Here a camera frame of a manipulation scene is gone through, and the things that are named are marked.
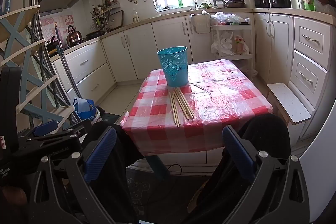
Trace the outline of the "copper kettle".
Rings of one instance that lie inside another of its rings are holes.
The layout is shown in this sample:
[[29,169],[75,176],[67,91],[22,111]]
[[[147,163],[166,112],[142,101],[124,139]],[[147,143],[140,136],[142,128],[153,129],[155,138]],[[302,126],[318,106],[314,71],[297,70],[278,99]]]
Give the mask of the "copper kettle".
[[74,47],[83,42],[83,37],[79,31],[76,30],[72,25],[67,28],[67,44],[69,47]]

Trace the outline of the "red white checkered tablecloth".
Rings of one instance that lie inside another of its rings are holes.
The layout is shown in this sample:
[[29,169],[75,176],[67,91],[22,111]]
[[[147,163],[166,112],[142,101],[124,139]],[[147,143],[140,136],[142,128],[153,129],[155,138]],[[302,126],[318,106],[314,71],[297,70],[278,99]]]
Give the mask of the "red white checkered tablecloth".
[[272,105],[252,82],[229,60],[189,65],[189,83],[181,91],[195,116],[181,126],[173,120],[163,70],[151,71],[138,97],[122,121],[140,153],[189,153],[222,147],[222,129],[238,130],[251,118],[272,112]]

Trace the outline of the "blue white folding shelf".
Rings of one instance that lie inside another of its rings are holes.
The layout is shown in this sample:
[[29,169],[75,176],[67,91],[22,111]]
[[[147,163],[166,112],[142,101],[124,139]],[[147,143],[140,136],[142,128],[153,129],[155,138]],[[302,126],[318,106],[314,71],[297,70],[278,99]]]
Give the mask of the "blue white folding shelf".
[[33,120],[38,119],[38,126],[55,121],[57,127],[49,133],[55,134],[69,120],[75,107],[67,104],[55,107],[48,103],[47,90],[59,76],[46,68],[40,69],[40,72],[30,69],[37,52],[46,48],[46,41],[41,39],[31,43],[22,36],[22,32],[31,24],[39,10],[40,6],[34,5],[1,16],[1,43],[5,44],[1,68],[20,68],[22,71],[15,114],[21,113]]

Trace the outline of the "blue plastic bag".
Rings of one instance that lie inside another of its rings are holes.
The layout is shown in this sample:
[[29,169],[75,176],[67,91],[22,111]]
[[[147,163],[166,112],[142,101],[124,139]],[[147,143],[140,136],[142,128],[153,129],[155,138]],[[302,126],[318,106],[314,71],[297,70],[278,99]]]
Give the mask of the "blue plastic bag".
[[93,100],[74,97],[73,106],[75,107],[76,114],[81,120],[88,119],[95,122],[100,118],[100,112]]

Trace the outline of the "white rolling cart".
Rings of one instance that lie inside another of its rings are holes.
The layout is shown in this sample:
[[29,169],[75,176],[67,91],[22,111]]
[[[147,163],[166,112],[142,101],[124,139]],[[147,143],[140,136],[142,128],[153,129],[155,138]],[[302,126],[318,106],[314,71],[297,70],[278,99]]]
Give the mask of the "white rolling cart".
[[255,68],[255,31],[252,24],[211,26],[211,53],[235,63],[244,72]]

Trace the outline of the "clear plastic bottle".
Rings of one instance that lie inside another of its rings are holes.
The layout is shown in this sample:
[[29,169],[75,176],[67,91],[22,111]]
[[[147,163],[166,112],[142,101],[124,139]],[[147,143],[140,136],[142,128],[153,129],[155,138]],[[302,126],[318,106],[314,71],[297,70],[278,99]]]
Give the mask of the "clear plastic bottle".
[[139,16],[138,13],[135,9],[133,9],[132,11],[132,19],[134,23],[138,23],[139,22]]

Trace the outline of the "teal perforated bucket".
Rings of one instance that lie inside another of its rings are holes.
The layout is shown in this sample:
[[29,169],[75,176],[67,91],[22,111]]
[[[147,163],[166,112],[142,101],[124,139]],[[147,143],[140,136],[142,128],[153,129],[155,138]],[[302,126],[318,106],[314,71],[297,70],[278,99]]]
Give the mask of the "teal perforated bucket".
[[185,46],[176,46],[157,52],[167,85],[172,88],[185,86],[189,82],[187,50]]

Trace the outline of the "white step stool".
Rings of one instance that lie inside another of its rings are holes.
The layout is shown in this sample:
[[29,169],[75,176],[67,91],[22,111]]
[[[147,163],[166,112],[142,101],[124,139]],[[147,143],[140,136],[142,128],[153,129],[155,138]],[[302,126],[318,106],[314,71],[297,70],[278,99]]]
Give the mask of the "white step stool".
[[285,84],[268,84],[267,87],[274,96],[278,107],[284,111],[291,124],[299,124],[311,118],[311,114],[306,107]]

